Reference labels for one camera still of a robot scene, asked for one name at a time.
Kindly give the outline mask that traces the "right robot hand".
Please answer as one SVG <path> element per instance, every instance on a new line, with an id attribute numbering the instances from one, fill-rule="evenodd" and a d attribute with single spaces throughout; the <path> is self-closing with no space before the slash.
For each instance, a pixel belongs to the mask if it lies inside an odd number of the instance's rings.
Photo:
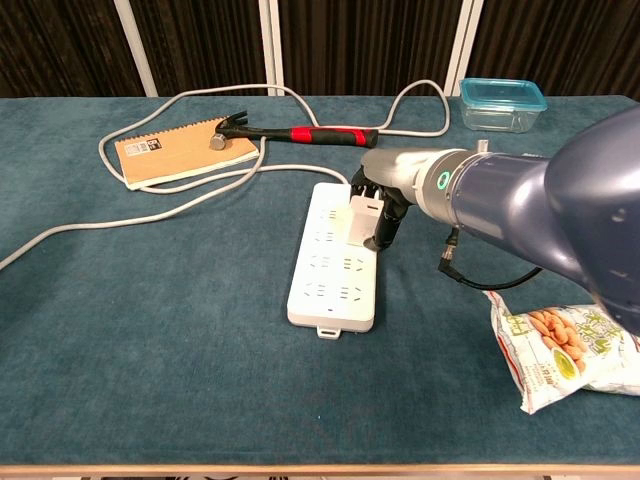
<path id="1" fill-rule="evenodd" d="M 427 176 L 444 156 L 444 150 L 433 148 L 375 148 L 362 156 L 351 179 L 351 196 L 373 198 L 378 192 L 383 201 L 374 234 L 364 241 L 366 248 L 376 252 L 388 248 L 411 205 L 433 217 L 426 203 L 427 192 L 432 190 Z"/>

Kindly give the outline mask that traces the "white plug adapter cube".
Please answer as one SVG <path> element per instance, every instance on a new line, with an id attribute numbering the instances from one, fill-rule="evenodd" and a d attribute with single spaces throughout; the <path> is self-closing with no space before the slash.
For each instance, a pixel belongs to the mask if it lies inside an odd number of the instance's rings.
<path id="1" fill-rule="evenodd" d="M 348 244 L 363 246 L 368 239 L 374 236 L 383 206 L 384 202 L 378 198 L 360 195 L 351 197 Z"/>

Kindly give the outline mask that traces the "teal table cloth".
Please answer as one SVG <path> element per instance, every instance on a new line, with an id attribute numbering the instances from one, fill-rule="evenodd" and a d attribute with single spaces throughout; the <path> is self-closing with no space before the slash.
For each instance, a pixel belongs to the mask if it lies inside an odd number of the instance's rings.
<path id="1" fill-rule="evenodd" d="M 132 192 L 98 155 L 159 98 L 0 99 L 0 260 L 52 226 L 206 192 Z M 0 272 L 0 466 L 640 464 L 640 398 L 520 410 L 480 292 L 437 271 L 412 208 L 376 317 L 324 340 L 286 318 L 311 191 L 260 173 L 163 222 L 53 236 Z"/>

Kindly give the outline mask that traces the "white power strip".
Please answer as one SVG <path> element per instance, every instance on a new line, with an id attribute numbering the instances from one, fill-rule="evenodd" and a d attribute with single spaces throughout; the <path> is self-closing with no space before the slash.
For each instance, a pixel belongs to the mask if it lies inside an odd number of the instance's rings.
<path id="1" fill-rule="evenodd" d="M 347 184 L 314 186 L 287 318 L 296 326 L 315 328 L 321 338 L 336 339 L 343 331 L 367 332 L 374 323 L 377 253 L 349 242 L 356 204 L 374 214 L 379 202 L 352 196 Z"/>

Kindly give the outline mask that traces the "black and red claw hammer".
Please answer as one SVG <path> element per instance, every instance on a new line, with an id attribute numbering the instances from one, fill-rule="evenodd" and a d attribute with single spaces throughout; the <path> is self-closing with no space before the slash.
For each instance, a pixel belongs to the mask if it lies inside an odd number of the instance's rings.
<path id="1" fill-rule="evenodd" d="M 262 129 L 247 125 L 247 112 L 241 111 L 224 118 L 216 127 L 209 147 L 223 150 L 230 139 L 267 139 L 301 144 L 346 145 L 373 148 L 377 145 L 379 131 L 351 127 L 296 126 L 284 129 Z"/>

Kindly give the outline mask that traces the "clear container with teal lid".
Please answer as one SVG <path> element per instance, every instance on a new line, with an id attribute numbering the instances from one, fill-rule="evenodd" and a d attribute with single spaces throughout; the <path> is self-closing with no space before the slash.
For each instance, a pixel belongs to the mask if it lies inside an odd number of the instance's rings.
<path id="1" fill-rule="evenodd" d="M 531 81 L 465 78 L 460 81 L 464 125 L 477 131 L 525 133 L 548 104 Z"/>

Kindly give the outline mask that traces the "brown kraft spiral notebook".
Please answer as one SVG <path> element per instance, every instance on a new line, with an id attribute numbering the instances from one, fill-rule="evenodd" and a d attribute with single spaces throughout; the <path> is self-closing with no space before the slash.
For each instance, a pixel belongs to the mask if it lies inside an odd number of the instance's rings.
<path id="1" fill-rule="evenodd" d="M 219 118 L 185 124 L 115 143 L 125 184 L 130 190 L 204 174 L 253 160 L 258 148 L 248 139 L 231 139 L 210 147 Z"/>

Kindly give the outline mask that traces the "white partition frame post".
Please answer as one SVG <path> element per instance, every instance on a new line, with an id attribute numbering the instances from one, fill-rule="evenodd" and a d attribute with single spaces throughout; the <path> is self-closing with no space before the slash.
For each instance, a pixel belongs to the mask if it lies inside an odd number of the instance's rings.
<path id="1" fill-rule="evenodd" d="M 147 97 L 157 97 L 158 92 L 151 67 L 140 36 L 130 0 L 113 0 L 130 53 L 132 55 L 144 93 Z"/>
<path id="2" fill-rule="evenodd" d="M 258 0 L 263 56 L 268 84 L 284 86 L 278 0 Z"/>
<path id="3" fill-rule="evenodd" d="M 484 0 L 463 0 L 450 54 L 444 92 L 448 97 L 460 95 L 460 82 L 466 77 Z"/>

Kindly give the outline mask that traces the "white snack bag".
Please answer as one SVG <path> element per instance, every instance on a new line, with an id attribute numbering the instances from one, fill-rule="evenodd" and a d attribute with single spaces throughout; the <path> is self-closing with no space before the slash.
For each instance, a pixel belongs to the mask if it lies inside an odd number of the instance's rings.
<path id="1" fill-rule="evenodd" d="M 528 414 L 587 389 L 640 396 L 640 337 L 596 305 L 513 314 L 495 291 L 491 325 Z"/>

